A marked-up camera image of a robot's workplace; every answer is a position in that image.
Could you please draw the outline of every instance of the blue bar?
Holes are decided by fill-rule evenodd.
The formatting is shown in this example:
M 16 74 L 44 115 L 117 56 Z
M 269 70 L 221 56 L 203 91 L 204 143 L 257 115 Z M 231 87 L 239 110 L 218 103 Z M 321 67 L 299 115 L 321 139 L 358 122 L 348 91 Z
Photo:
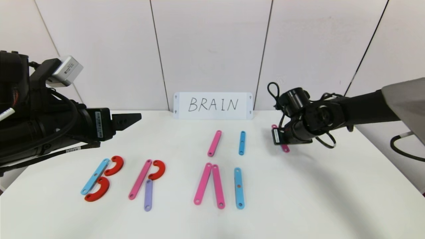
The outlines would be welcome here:
M 81 190 L 82 195 L 86 195 L 88 194 L 88 192 L 90 192 L 90 190 L 93 188 L 94 184 L 96 183 L 97 179 L 102 175 L 103 171 L 108 166 L 108 163 L 109 163 L 109 159 L 102 160 L 102 163 L 100 163 L 99 167 L 97 167 L 96 171 L 91 175 L 90 179 Z
M 242 185 L 242 170 L 240 168 L 235 168 L 235 196 L 236 207 L 243 209 L 245 207 L 244 186 Z
M 241 131 L 241 140 L 239 141 L 239 155 L 245 153 L 245 131 Z

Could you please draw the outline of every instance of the table surface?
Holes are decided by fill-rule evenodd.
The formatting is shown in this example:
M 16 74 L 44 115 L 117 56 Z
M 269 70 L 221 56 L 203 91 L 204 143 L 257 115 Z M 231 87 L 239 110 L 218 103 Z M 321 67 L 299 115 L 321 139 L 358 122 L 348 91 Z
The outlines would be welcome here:
M 136 111 L 114 111 L 129 113 Z M 360 132 L 333 132 L 338 145 L 315 141 L 273 145 L 278 111 L 253 120 L 178 120 L 168 111 L 140 111 L 142 120 L 99 149 L 57 156 L 28 167 L 0 197 L 1 238 L 423 238 L 425 199 Z M 214 157 L 207 151 L 223 134 Z M 245 155 L 238 154 L 246 131 Z M 102 159 L 125 164 L 110 188 L 86 202 L 82 187 Z M 154 182 L 145 212 L 145 185 L 128 194 L 147 159 L 165 174 Z M 207 162 L 219 165 L 226 207 L 217 208 L 210 178 L 202 204 L 193 198 Z M 245 208 L 235 205 L 233 170 L 242 169 Z

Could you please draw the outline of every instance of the wall seam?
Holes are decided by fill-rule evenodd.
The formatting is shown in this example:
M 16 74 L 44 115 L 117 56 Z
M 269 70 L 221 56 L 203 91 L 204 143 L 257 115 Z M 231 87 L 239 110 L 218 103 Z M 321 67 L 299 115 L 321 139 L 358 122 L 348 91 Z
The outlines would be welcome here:
M 373 32 L 373 34 L 372 34 L 372 37 L 371 37 L 371 39 L 370 39 L 370 41 L 369 41 L 369 44 L 368 44 L 368 47 L 366 47 L 365 53 L 363 54 L 362 59 L 360 60 L 360 63 L 359 63 L 359 65 L 357 66 L 356 71 L 354 72 L 353 78 L 351 79 L 350 84 L 348 85 L 348 87 L 347 87 L 347 89 L 346 89 L 346 91 L 345 91 L 345 93 L 344 93 L 344 96 L 346 96 L 346 94 L 347 94 L 348 90 L 350 89 L 351 84 L 353 83 L 354 78 L 356 77 L 357 72 L 359 71 L 360 66 L 362 65 L 363 59 L 365 58 L 366 53 L 368 52 L 369 46 L 370 46 L 370 45 L 371 45 L 371 43 L 372 43 L 372 40 L 373 40 L 373 38 L 374 38 L 374 36 L 375 36 L 375 33 L 376 33 L 376 31 L 378 30 L 379 24 L 381 23 L 382 17 L 384 16 L 385 10 L 387 9 L 388 2 L 389 2 L 389 0 L 387 0 L 387 3 L 385 4 L 384 10 L 382 11 L 381 17 L 379 18 L 379 21 L 378 21 L 378 24 L 376 25 L 375 31 L 374 31 L 374 32 Z
M 158 47 L 159 64 L 161 64 L 161 73 L 162 73 L 162 81 L 164 82 L 165 98 L 167 100 L 168 111 L 170 111 L 170 104 L 168 102 L 168 94 L 167 94 L 167 86 L 165 85 L 164 69 L 162 67 L 161 52 L 159 51 L 158 35 L 156 33 L 155 18 L 153 17 L 152 1 L 149 0 L 149 3 L 150 3 L 150 11 L 152 12 L 153 29 L 155 30 L 156 46 Z
M 44 28 L 46 28 L 47 34 L 49 35 L 50 41 L 51 41 L 51 42 L 52 42 L 52 44 L 53 44 L 53 47 L 54 47 L 54 49 L 55 49 L 55 51 L 56 51 L 56 54 L 60 57 L 59 51 L 57 50 L 57 47 L 56 47 L 56 45 L 54 44 L 53 38 L 52 38 L 52 36 L 50 35 L 49 29 L 47 28 L 47 25 L 46 25 L 46 22 L 44 21 L 43 16 L 41 15 L 41 12 L 40 12 L 40 9 L 38 8 L 38 5 L 37 5 L 36 0 L 34 0 L 34 4 L 35 4 L 35 6 L 37 7 L 38 14 L 40 15 L 40 18 L 41 18 L 41 20 L 43 21 Z M 83 102 L 83 100 L 82 100 L 82 98 L 81 98 L 81 95 L 79 94 L 79 92 L 78 92 L 77 88 L 75 87 L 75 84 L 71 84 L 71 85 L 72 85 L 72 87 L 74 88 L 75 92 L 77 93 L 77 95 L 78 95 L 79 99 L 81 100 L 81 103 L 82 103 L 82 104 L 84 104 L 84 102 Z
M 269 21 L 267 22 L 266 38 L 264 39 L 263 55 L 261 56 L 260 72 L 258 73 L 257 89 L 255 90 L 253 110 L 255 110 L 255 104 L 257 102 L 258 86 L 260 85 L 261 70 L 263 68 L 264 52 L 266 51 L 267 35 L 269 34 L 269 26 L 270 26 L 270 19 L 272 17 L 273 1 L 274 0 L 272 0 L 272 3 L 270 4 Z

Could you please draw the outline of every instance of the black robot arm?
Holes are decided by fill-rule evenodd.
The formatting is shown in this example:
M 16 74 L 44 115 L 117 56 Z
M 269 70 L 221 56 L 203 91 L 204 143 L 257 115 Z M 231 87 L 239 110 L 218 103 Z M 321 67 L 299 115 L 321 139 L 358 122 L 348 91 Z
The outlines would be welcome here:
M 28 66 L 35 68 L 31 76 Z M 108 108 L 87 108 L 46 87 L 68 86 L 81 70 L 72 57 L 37 64 L 28 63 L 26 55 L 0 51 L 0 176 L 62 153 L 99 147 L 142 118 L 113 114 L 111 119 Z M 50 154 L 79 142 L 87 144 Z
M 270 83 L 268 88 L 270 85 L 278 87 L 276 83 Z M 329 133 L 331 130 L 347 127 L 352 131 L 353 125 L 357 124 L 400 120 L 385 102 L 381 90 L 352 98 L 325 93 L 317 101 L 310 100 L 309 94 L 302 88 L 294 88 L 279 97 L 270 94 L 276 100 L 275 108 L 283 112 L 279 127 L 272 130 L 276 145 L 311 143 L 313 138 L 317 138 L 326 147 L 332 148 L 318 137 L 328 134 L 335 143 Z M 291 120 L 282 127 L 284 116 Z

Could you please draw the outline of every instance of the white wall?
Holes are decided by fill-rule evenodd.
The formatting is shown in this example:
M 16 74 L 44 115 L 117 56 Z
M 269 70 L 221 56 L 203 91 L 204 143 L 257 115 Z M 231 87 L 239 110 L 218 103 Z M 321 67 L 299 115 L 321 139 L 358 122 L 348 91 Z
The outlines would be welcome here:
M 36 0 L 60 55 L 84 70 L 75 80 L 91 108 L 167 110 L 149 0 Z
M 179 91 L 255 95 L 271 3 L 152 1 L 170 109 Z
M 274 109 L 267 84 L 295 87 L 312 100 L 344 94 L 378 24 L 386 0 L 275 0 L 255 110 Z
M 385 85 L 425 77 L 425 1 L 389 1 L 371 45 L 347 96 L 365 94 Z M 409 131 L 402 122 L 359 125 L 358 129 L 419 189 L 425 192 L 425 163 L 390 149 L 390 139 Z M 397 147 L 425 157 L 425 147 L 411 136 Z

